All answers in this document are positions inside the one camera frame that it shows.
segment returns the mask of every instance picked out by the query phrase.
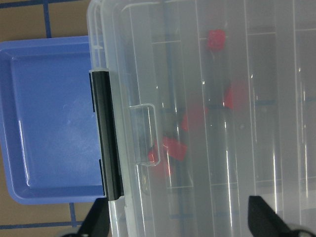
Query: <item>blue line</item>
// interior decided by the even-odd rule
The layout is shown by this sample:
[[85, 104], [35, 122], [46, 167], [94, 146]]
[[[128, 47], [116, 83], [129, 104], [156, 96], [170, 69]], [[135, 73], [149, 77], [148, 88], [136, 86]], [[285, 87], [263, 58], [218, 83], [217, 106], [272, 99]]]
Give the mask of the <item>blue line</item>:
[[[58, 3], [58, 2], [68, 2], [68, 1], [79, 1], [79, 0], [47, 0], [47, 3]], [[16, 1], [16, 2], [5, 2], [0, 3], [1, 8], [10, 8], [10, 7], [19, 7], [19, 6], [33, 6], [41, 5], [42, 0], [25, 0], [25, 1]]]
[[73, 202], [69, 203], [69, 210], [70, 210], [70, 218], [71, 218], [72, 226], [76, 227], [77, 221], [76, 221], [75, 205]]
[[50, 21], [49, 21], [49, 9], [48, 0], [43, 0], [44, 20], [46, 29], [46, 38], [51, 38]]
[[[76, 225], [81, 225], [82, 221], [77, 221]], [[24, 228], [40, 228], [40, 227], [57, 227], [57, 226], [72, 226], [69, 222], [51, 222], [51, 223], [35, 223], [35, 224], [22, 224], [22, 225], [2, 225], [0, 230], [11, 230], [11, 229], [24, 229]]]

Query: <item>blue tray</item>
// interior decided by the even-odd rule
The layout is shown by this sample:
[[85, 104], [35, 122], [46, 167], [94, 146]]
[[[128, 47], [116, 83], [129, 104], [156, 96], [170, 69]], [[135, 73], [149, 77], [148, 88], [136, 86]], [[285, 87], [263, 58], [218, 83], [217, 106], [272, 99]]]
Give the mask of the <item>blue tray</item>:
[[22, 204], [103, 196], [88, 37], [0, 43], [0, 139]]

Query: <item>clear plastic lid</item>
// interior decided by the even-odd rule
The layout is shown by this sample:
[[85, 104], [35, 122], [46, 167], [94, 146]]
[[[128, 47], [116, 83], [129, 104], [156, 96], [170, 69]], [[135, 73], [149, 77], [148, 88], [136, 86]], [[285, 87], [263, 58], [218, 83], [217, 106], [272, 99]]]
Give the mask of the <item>clear plastic lid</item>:
[[93, 0], [92, 66], [110, 72], [129, 236], [250, 236], [249, 195], [316, 231], [315, 10]]

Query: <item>transparent plastic container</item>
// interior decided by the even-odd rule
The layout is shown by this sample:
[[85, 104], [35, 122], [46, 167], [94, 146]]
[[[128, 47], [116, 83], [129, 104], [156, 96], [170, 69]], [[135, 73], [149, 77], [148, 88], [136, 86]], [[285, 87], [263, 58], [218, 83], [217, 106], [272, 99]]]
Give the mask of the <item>transparent plastic container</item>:
[[310, 0], [91, 2], [128, 236], [251, 236], [249, 195], [316, 232], [315, 11]]

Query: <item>blue plastic tray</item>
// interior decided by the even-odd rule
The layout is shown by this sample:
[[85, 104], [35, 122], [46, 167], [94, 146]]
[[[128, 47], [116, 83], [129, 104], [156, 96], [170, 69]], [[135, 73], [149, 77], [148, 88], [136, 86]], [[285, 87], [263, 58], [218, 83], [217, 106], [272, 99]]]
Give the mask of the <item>blue plastic tray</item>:
[[103, 196], [88, 37], [0, 43], [0, 139], [22, 204]]

